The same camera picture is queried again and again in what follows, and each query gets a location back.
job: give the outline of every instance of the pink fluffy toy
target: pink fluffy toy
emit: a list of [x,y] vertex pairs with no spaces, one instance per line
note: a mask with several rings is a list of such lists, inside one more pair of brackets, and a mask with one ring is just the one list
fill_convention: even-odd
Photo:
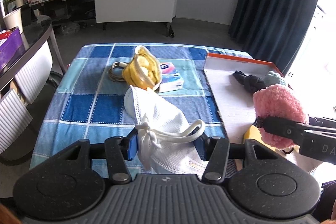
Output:
[[[271,85],[259,90],[253,95],[256,117],[280,117],[295,122],[309,124],[309,116],[304,112],[300,101],[293,91],[285,85]],[[295,146],[292,140],[265,132],[260,128],[261,139],[264,143],[277,149]]]

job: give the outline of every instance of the dark blue curtain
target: dark blue curtain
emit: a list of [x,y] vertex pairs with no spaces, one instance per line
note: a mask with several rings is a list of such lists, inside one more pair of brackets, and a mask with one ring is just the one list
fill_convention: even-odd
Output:
[[255,59],[286,74],[314,14],[317,0],[239,0],[229,35]]

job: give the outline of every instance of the white cabinet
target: white cabinet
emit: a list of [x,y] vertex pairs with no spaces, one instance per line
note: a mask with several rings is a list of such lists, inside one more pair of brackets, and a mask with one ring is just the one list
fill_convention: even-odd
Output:
[[94,0],[97,23],[172,22],[177,0]]

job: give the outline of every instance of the purple box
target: purple box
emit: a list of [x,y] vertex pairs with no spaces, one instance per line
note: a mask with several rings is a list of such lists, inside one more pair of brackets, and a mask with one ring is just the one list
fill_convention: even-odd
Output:
[[18,27],[10,29],[11,34],[0,45],[0,71],[10,62],[15,52],[23,45],[23,40]]

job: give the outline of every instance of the cardboard box lid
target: cardboard box lid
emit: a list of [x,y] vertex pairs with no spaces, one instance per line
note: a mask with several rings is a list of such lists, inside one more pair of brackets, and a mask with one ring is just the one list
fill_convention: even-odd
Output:
[[[249,94],[233,76],[236,70],[241,70],[246,75],[256,75],[262,78],[270,70],[280,74],[281,72],[271,62],[208,53],[204,63],[204,73],[214,95],[228,139],[231,143],[243,143],[244,133],[255,121],[255,110],[253,95]],[[289,155],[278,150],[277,152],[307,172],[311,172],[322,163],[297,152]]]

